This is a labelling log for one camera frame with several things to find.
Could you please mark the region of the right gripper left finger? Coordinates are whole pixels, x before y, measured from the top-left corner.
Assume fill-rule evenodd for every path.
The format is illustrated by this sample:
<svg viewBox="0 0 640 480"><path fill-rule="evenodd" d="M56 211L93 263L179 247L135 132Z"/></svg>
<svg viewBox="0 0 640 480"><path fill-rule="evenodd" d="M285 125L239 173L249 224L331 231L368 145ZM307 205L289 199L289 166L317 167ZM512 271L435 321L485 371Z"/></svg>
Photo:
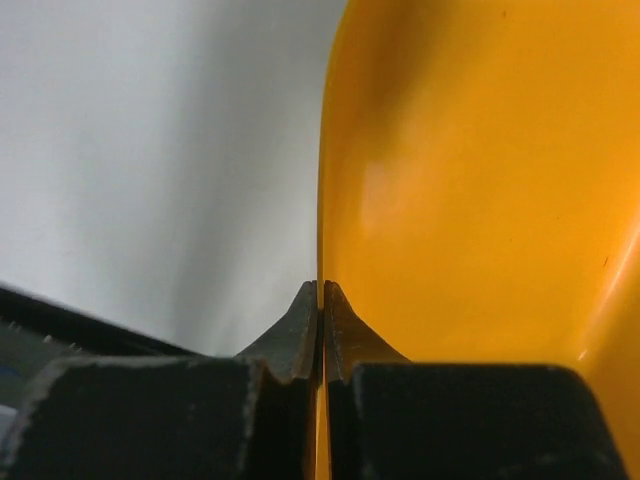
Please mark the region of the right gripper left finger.
<svg viewBox="0 0 640 480"><path fill-rule="evenodd" d="M316 286L229 357L110 356L1 318L5 479L310 479Z"/></svg>

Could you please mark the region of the yellow plastic basket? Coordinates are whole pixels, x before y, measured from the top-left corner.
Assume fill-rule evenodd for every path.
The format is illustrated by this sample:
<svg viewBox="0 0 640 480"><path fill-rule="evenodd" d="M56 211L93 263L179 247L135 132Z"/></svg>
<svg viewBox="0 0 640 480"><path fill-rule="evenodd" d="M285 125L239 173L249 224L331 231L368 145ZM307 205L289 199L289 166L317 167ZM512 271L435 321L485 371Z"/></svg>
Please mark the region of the yellow plastic basket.
<svg viewBox="0 0 640 480"><path fill-rule="evenodd" d="M639 5L351 1L318 274L412 360L579 372L639 474Z"/></svg>

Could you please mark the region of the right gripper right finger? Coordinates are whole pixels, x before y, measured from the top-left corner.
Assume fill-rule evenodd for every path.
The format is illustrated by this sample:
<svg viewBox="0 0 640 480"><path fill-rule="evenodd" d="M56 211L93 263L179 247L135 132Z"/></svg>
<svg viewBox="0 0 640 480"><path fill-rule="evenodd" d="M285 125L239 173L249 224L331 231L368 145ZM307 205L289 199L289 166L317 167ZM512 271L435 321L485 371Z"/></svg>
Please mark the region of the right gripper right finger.
<svg viewBox="0 0 640 480"><path fill-rule="evenodd" d="M408 360L324 286L335 479L625 479L595 396L545 364Z"/></svg>

